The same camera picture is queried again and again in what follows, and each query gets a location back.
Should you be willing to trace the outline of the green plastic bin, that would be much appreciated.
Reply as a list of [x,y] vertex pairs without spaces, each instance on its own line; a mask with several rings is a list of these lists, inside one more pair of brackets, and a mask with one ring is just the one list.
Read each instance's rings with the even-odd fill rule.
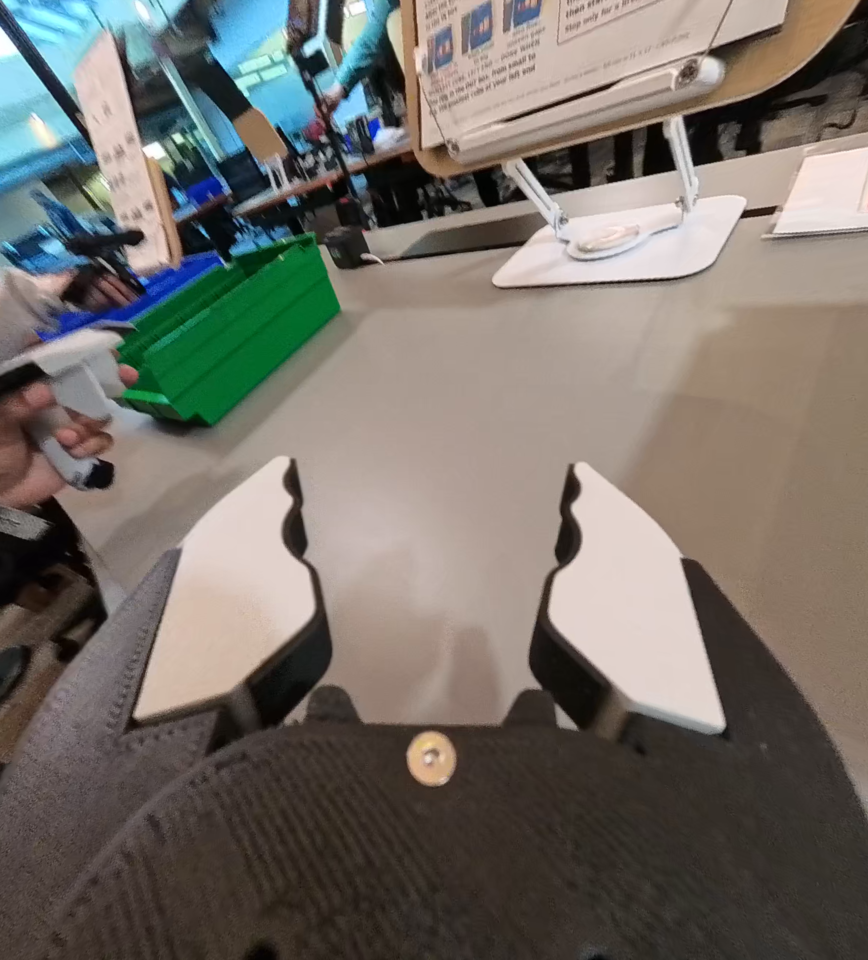
[[339,312],[314,233],[236,255],[133,320],[119,356],[138,378],[117,403],[215,426]]

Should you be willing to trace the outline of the standing instruction board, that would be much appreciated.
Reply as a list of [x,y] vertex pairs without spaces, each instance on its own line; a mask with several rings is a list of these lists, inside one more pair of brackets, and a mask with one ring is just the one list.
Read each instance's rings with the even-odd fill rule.
[[72,78],[113,218],[123,232],[143,235],[127,250],[128,266],[141,277],[179,267],[183,249],[164,172],[143,150],[122,57],[109,30],[98,33]]

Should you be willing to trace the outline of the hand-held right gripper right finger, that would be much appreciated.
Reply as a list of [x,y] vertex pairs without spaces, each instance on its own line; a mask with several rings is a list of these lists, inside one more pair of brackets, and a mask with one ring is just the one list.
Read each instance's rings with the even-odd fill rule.
[[586,462],[568,465],[555,565],[528,664],[581,732],[649,719],[719,737],[728,724],[685,571],[663,527]]

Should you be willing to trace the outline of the blue plastic bin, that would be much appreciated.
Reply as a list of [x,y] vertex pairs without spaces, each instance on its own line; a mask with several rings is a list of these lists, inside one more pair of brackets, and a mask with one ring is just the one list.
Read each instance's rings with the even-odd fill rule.
[[132,330],[142,315],[199,280],[203,275],[224,265],[225,262],[215,251],[190,255],[183,258],[176,269],[161,270],[143,279],[141,281],[144,288],[143,294],[128,305],[106,308],[99,313],[68,310],[54,320],[53,326],[38,331],[36,337],[41,342],[51,342],[78,330]]

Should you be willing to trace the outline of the laminated paper sheet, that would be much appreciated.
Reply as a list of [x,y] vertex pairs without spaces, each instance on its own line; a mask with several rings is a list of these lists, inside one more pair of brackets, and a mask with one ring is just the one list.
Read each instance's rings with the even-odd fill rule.
[[766,237],[868,233],[868,147],[805,156]]

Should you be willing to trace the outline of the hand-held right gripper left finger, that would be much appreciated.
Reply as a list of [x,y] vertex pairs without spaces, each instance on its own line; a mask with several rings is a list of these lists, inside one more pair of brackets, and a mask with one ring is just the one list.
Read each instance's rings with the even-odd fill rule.
[[208,713],[248,734],[284,723],[318,686],[332,636],[303,509],[297,461],[280,455],[191,528],[155,620],[134,726]]

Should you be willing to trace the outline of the black charger box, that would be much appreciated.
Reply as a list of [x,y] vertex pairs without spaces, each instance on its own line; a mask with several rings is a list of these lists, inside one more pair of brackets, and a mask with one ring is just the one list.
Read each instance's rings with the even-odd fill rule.
[[355,270],[371,262],[366,232],[359,225],[340,225],[324,234],[323,245],[339,270]]

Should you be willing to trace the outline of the instruction poster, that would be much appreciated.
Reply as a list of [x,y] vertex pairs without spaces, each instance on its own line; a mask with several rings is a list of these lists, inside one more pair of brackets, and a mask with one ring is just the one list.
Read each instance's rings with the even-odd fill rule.
[[416,2],[429,149],[779,29],[788,2]]

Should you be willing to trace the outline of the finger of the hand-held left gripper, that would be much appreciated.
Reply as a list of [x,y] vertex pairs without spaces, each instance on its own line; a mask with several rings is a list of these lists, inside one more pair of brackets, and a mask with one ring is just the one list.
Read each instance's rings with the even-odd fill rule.
[[0,363],[0,387],[60,380],[81,370],[91,372],[102,387],[121,387],[116,354],[135,329],[128,321],[100,321],[41,342]]

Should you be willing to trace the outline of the long wooden table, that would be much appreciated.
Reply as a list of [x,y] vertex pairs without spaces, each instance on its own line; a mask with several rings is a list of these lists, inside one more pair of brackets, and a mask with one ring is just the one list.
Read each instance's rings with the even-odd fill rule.
[[[349,177],[364,175],[368,169],[386,162],[414,162],[416,159],[410,141],[405,138],[388,144],[386,149],[377,150],[374,153],[361,156],[344,153],[342,158]],[[232,196],[224,195],[211,198],[200,206],[188,205],[174,212],[174,220],[177,226],[186,225],[201,221],[205,216],[218,210],[225,211],[235,220],[246,220],[284,204],[301,202],[319,191],[331,190],[344,180],[341,166],[337,165],[335,169],[313,179],[297,180],[281,188],[269,187],[239,203],[234,203]]]

